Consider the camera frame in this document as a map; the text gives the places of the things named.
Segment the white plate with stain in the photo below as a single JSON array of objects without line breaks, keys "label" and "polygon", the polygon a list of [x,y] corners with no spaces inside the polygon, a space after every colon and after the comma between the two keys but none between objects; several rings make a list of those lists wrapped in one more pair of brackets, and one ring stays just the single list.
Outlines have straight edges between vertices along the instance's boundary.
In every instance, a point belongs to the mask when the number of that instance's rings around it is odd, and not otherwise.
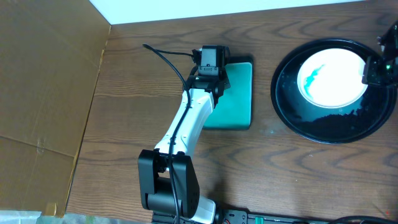
[{"label": "white plate with stain", "polygon": [[301,65],[297,86],[301,95],[321,108],[341,108],[358,100],[368,86],[362,83],[365,61],[346,49],[326,49]]}]

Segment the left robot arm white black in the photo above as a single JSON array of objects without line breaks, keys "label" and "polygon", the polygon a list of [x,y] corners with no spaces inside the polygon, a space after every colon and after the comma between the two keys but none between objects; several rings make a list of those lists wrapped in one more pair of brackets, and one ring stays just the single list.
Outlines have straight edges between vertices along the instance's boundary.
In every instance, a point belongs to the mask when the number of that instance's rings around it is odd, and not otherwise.
[{"label": "left robot arm white black", "polygon": [[192,157],[204,123],[228,86],[222,65],[202,65],[189,76],[182,102],[167,133],[138,158],[142,206],[179,222],[213,223],[216,203],[200,195]]}]

